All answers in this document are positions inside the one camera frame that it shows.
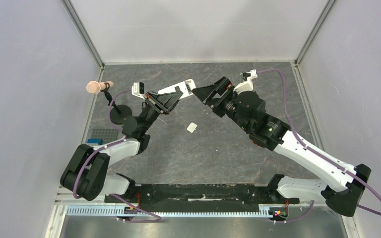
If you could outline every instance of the cable tray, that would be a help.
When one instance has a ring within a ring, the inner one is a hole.
[[[84,206],[69,205],[66,214],[69,216],[149,216],[144,213],[125,213],[126,206],[102,205]],[[269,207],[259,206],[259,212],[153,212],[161,217],[264,217],[271,218]]]

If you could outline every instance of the black bracket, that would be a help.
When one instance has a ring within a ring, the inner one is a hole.
[[[85,160],[94,152],[93,147],[82,144],[79,145],[73,154],[68,166],[61,177],[61,185],[71,191],[75,184],[80,168]],[[107,168],[110,156],[104,153],[97,153],[90,161],[90,167],[85,168],[82,173],[76,193],[88,201],[96,198],[103,189],[106,179]]]
[[[140,208],[151,212],[258,212],[259,204],[282,206],[286,200],[275,189],[244,183],[135,185],[130,182],[122,197],[137,203],[135,195],[138,193]],[[105,196],[104,202],[120,203],[112,196]],[[297,204],[300,201],[291,198],[289,202]]]
[[[356,166],[355,170],[357,171],[356,175],[364,182],[367,182],[372,172],[372,170],[364,164]],[[344,191],[335,192],[327,186],[321,194],[326,199],[328,207],[333,211],[346,217],[352,217],[356,212],[357,205],[360,202],[365,187],[355,179],[352,183],[347,183],[347,187],[348,188]]]

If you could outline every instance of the black round disc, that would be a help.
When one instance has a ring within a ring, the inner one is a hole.
[[[132,115],[132,110],[130,107],[126,105],[117,105],[121,113],[119,114],[118,111],[116,111],[115,108],[112,108],[110,110],[110,120],[116,124],[116,125],[121,125],[125,121],[125,118],[127,116]]]

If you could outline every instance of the robotic arm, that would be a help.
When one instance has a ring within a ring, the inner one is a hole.
[[[171,112],[180,99],[195,95],[219,117],[227,115],[249,135],[254,144],[294,160],[320,178],[297,179],[275,175],[268,189],[288,199],[326,203],[341,215],[353,216],[365,186],[348,173],[367,182],[371,169],[363,164],[354,166],[334,158],[306,141],[285,122],[267,114],[265,101],[253,91],[252,79],[257,78],[256,70],[244,72],[241,77],[243,83],[237,86],[222,77],[212,85],[195,88],[190,79],[158,93],[146,94],[143,93],[142,83],[134,84],[132,94],[145,101],[138,116],[127,115],[123,121],[122,133],[127,139],[102,146],[78,146],[61,177],[61,185],[88,201],[100,194],[130,193],[134,181],[121,174],[106,175],[108,167],[126,157],[142,153],[150,140],[146,132],[158,116]],[[312,153],[312,149],[344,170]]]
[[[71,191],[76,188],[76,194],[88,201],[100,194],[124,194],[131,180],[120,174],[107,176],[107,169],[110,165],[140,154],[147,148],[150,140],[147,130],[159,115],[169,114],[183,95],[179,85],[165,89],[164,92],[148,92],[142,95],[145,101],[142,103],[141,113],[138,116],[126,115],[122,133],[127,139],[122,138],[102,146],[78,146],[61,177],[61,185]]]
[[[265,111],[265,101],[253,90],[252,79],[256,71],[241,74],[244,82],[234,86],[226,77],[212,85],[195,88],[192,92],[219,117],[227,115],[254,142],[254,144],[284,155],[321,179],[296,179],[275,175],[269,187],[275,188],[285,198],[325,202],[332,210],[353,216],[365,187],[346,172],[350,171],[367,182],[371,170],[361,164],[358,166],[340,161],[315,147],[300,135],[306,144],[302,146],[289,125]],[[310,147],[327,156],[345,168],[339,170],[333,164],[308,151]]]

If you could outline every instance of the beige cylindrical object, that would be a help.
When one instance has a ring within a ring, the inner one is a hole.
[[[114,85],[112,81],[100,82],[100,83],[97,81],[91,81],[87,84],[87,92],[92,94],[98,94],[99,92],[106,89],[107,87],[106,83],[109,84],[109,88],[113,87]]]

